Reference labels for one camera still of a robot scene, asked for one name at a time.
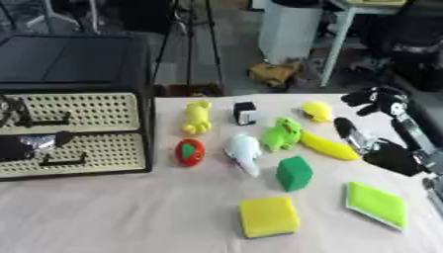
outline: banana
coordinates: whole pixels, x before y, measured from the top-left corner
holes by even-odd
[[[302,130],[302,138],[300,142],[317,152],[337,159],[358,160],[360,158],[349,145],[327,140],[305,130]]]

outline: green toy frog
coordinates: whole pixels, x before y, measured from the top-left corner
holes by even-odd
[[[271,152],[280,148],[289,149],[299,142],[302,136],[302,127],[291,118],[278,118],[274,127],[270,127],[260,137],[260,142]]]

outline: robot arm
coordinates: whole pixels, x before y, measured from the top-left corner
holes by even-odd
[[[443,175],[443,153],[437,147],[441,132],[431,119],[410,101],[399,89],[377,87],[363,89],[343,96],[350,107],[365,107],[357,112],[367,116],[382,112],[392,118],[391,125],[406,144],[406,148],[384,138],[370,139],[344,118],[335,120],[340,136],[344,138],[363,160],[373,165],[413,176],[421,171]]]

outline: plush toy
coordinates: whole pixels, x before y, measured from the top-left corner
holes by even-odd
[[[260,137],[260,142],[269,151],[274,152],[281,148],[289,149],[297,143],[301,137],[301,126],[291,118],[279,118],[275,126],[268,128]]]
[[[205,133],[211,129],[212,125],[208,120],[208,112],[211,103],[200,100],[186,106],[186,122],[182,129],[189,134]]]
[[[205,146],[197,139],[185,138],[175,147],[174,154],[180,165],[194,166],[205,157]]]
[[[306,102],[302,105],[302,111],[314,122],[332,122],[332,109],[323,102]]]
[[[224,152],[252,177],[260,175],[260,168],[254,163],[254,159],[261,155],[256,138],[240,133],[230,140]]]
[[[360,156],[348,144],[333,142],[302,130],[300,142],[313,150],[341,160],[357,160]]]

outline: white toy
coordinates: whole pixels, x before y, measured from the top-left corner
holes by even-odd
[[[240,133],[230,140],[224,152],[252,177],[260,175],[260,169],[254,162],[254,159],[261,155],[260,144],[256,138]]]

